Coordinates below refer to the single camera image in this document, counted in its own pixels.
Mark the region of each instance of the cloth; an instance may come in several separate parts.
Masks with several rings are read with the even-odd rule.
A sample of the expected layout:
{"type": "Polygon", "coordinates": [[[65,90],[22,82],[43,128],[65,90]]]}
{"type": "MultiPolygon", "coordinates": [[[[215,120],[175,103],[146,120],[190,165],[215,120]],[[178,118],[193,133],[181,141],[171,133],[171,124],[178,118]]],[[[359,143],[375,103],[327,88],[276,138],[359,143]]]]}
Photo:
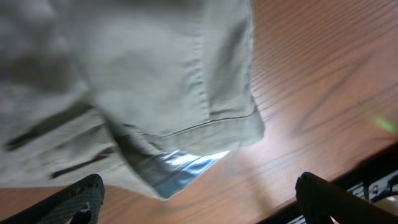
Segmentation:
{"type": "Polygon", "coordinates": [[[248,0],[1,0],[0,187],[169,198],[262,138],[248,0]]]}

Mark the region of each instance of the folded garment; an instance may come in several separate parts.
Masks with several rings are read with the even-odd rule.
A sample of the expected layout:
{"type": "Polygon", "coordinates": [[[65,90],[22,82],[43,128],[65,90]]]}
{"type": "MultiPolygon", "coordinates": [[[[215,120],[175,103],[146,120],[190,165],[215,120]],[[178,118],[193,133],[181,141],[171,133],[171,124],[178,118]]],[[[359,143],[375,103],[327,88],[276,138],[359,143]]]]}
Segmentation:
{"type": "Polygon", "coordinates": [[[156,198],[263,136],[248,0],[0,1],[0,187],[156,198]]]}

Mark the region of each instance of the gray-green fabric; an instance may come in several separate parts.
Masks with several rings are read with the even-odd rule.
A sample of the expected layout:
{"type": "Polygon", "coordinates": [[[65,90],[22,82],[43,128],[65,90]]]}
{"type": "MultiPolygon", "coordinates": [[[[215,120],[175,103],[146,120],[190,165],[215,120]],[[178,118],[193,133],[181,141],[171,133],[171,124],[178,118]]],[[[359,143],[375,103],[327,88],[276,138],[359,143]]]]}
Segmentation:
{"type": "Polygon", "coordinates": [[[248,0],[0,8],[0,187],[98,173],[169,198],[225,152],[262,138],[248,0]]]}

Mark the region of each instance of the wooden table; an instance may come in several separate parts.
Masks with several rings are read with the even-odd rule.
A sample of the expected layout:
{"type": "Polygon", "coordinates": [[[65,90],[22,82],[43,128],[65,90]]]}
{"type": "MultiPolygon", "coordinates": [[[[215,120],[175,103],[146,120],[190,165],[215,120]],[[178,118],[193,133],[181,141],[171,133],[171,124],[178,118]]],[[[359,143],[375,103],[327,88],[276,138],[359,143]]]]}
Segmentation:
{"type": "MultiPolygon", "coordinates": [[[[108,187],[99,223],[255,223],[396,141],[398,1],[256,0],[252,92],[263,141],[230,152],[169,201],[108,187]]],[[[0,219],[59,189],[0,191],[0,219]]]]}

